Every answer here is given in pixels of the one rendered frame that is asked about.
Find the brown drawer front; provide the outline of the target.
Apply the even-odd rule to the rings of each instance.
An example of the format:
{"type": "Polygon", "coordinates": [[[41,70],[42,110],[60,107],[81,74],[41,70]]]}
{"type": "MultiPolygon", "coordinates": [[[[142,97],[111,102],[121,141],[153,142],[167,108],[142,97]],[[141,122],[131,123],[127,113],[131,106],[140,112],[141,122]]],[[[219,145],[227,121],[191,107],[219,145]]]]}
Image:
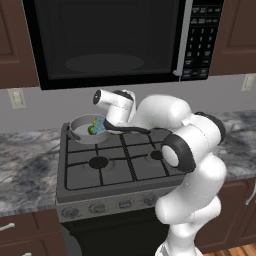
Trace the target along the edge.
{"type": "Polygon", "coordinates": [[[55,209],[0,217],[0,227],[9,223],[16,226],[0,232],[0,243],[61,230],[55,209]]]}

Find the black microwave door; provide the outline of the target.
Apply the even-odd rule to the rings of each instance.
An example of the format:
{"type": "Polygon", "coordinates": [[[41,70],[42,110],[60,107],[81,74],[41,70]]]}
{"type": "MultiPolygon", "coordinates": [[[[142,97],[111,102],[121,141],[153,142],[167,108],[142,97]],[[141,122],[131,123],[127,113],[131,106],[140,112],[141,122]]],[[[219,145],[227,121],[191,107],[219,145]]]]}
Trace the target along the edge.
{"type": "Polygon", "coordinates": [[[181,0],[35,0],[49,77],[171,70],[181,0]]]}

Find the grey stove knob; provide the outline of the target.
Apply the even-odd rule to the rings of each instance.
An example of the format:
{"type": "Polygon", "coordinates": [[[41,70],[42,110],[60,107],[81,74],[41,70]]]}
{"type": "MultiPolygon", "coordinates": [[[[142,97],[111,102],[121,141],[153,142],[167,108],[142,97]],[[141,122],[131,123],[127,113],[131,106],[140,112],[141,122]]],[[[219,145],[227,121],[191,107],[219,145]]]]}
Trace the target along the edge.
{"type": "Polygon", "coordinates": [[[130,208],[132,206],[132,201],[127,199],[127,200],[123,200],[123,201],[120,201],[118,203],[119,205],[119,208],[120,209],[127,209],[127,208],[130,208]]]}
{"type": "Polygon", "coordinates": [[[103,203],[94,203],[89,206],[89,211],[93,214],[101,214],[105,212],[105,205],[103,203]]]}
{"type": "Polygon", "coordinates": [[[79,210],[76,209],[76,208],[72,208],[72,207],[68,207],[68,208],[65,208],[63,211],[62,211],[62,215],[65,217],[65,218],[75,218],[79,213],[79,210]]]}
{"type": "Polygon", "coordinates": [[[157,198],[154,195],[145,196],[143,203],[147,206],[154,206],[157,198]]]}

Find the brown wall cupboard door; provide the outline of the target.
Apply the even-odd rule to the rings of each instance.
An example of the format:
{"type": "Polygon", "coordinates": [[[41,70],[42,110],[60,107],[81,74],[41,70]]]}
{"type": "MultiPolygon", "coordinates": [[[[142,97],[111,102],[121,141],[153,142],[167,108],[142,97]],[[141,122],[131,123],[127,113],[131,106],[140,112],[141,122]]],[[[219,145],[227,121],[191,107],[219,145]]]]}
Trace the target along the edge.
{"type": "Polygon", "coordinates": [[[0,88],[38,87],[21,0],[0,0],[0,88]]]}
{"type": "Polygon", "coordinates": [[[210,75],[256,73],[256,0],[224,0],[210,75]]]}

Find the black microwave oven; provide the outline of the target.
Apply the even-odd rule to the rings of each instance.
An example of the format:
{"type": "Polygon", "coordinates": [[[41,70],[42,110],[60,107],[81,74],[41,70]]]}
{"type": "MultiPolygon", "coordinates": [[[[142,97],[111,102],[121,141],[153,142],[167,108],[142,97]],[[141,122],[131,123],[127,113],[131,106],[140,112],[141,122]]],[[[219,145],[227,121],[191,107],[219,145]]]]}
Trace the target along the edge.
{"type": "Polygon", "coordinates": [[[44,90],[119,86],[162,82],[205,80],[209,75],[224,0],[193,0],[185,59],[181,76],[175,76],[185,0],[181,0],[177,18],[171,70],[158,74],[103,76],[86,78],[49,77],[44,55],[35,0],[22,0],[40,86],[44,90]]]}

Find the white wall outlet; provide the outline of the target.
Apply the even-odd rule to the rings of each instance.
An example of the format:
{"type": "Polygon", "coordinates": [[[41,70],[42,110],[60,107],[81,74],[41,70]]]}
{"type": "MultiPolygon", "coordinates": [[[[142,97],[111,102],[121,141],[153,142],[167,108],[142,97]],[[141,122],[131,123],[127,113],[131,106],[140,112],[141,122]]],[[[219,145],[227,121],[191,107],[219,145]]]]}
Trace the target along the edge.
{"type": "Polygon", "coordinates": [[[25,109],[27,107],[22,88],[11,88],[8,90],[13,109],[25,109]]]}
{"type": "Polygon", "coordinates": [[[250,91],[252,89],[255,79],[256,79],[256,74],[246,74],[241,91],[242,92],[250,91]]]}

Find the brown base cupboard door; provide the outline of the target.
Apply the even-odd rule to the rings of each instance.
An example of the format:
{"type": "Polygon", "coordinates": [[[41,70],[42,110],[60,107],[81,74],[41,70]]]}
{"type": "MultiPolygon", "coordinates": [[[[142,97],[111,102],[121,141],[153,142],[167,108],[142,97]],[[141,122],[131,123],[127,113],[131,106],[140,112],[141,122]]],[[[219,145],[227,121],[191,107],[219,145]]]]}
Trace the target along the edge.
{"type": "Polygon", "coordinates": [[[62,238],[48,237],[38,240],[10,242],[0,245],[0,256],[22,256],[30,252],[32,256],[68,256],[62,238]]]}
{"type": "Polygon", "coordinates": [[[205,253],[256,243],[256,195],[248,206],[256,178],[226,182],[218,196],[220,215],[208,222],[196,236],[195,244],[205,253]]]}

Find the grey gas hob stove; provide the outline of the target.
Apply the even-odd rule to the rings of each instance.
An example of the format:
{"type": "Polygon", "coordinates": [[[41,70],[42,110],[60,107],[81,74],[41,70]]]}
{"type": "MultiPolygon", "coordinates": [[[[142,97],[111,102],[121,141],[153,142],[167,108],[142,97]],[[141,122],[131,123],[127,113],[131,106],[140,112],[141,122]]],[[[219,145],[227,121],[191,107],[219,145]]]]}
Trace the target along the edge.
{"type": "Polygon", "coordinates": [[[170,134],[167,130],[111,135],[99,144],[80,144],[68,130],[69,125],[64,124],[56,189],[56,209],[62,223],[152,208],[143,203],[145,196],[158,199],[184,178],[162,156],[161,144],[170,134]],[[118,203],[127,199],[132,206],[120,209],[118,203]],[[103,203],[105,212],[91,213],[89,206],[94,203],[103,203]],[[79,210],[75,218],[62,215],[68,207],[79,210]]]}

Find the grey metal pot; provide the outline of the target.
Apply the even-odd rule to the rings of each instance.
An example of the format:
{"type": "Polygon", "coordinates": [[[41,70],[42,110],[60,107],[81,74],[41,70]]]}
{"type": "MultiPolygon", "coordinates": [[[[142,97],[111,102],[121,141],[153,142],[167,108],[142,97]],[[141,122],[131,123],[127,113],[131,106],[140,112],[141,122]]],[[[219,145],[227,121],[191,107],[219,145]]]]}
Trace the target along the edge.
{"type": "Polygon", "coordinates": [[[96,135],[90,135],[87,131],[88,126],[93,125],[93,119],[99,116],[102,115],[88,114],[75,118],[69,124],[68,135],[80,144],[98,144],[107,140],[110,134],[106,130],[96,135]]]}

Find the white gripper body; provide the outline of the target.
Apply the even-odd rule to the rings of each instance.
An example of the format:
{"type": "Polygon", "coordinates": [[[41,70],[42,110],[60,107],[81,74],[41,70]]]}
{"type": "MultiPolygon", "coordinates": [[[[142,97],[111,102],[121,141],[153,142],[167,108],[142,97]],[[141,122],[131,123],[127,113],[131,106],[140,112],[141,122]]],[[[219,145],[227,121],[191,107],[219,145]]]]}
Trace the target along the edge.
{"type": "Polygon", "coordinates": [[[105,125],[106,130],[111,134],[123,134],[126,133],[125,128],[123,127],[115,127],[115,126],[107,126],[105,125]]]}

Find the teal lumpy vegetable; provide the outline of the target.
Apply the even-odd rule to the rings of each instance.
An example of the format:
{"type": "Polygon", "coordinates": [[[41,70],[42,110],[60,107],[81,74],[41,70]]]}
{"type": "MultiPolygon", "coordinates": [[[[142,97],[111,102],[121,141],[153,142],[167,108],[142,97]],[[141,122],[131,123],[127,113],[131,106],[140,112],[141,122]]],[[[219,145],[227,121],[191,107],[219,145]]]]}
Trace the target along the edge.
{"type": "Polygon", "coordinates": [[[105,130],[104,121],[105,117],[103,116],[99,116],[93,119],[92,124],[94,127],[95,134],[103,132],[105,130]]]}

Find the black oven door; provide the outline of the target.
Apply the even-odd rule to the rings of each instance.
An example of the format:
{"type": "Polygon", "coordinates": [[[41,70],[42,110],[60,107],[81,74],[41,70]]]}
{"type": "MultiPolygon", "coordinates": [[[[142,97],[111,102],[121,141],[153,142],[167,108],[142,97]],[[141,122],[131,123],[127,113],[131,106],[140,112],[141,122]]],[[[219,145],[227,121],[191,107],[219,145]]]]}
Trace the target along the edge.
{"type": "Polygon", "coordinates": [[[112,216],[62,223],[76,248],[70,256],[154,256],[168,227],[150,216],[112,216]]]}

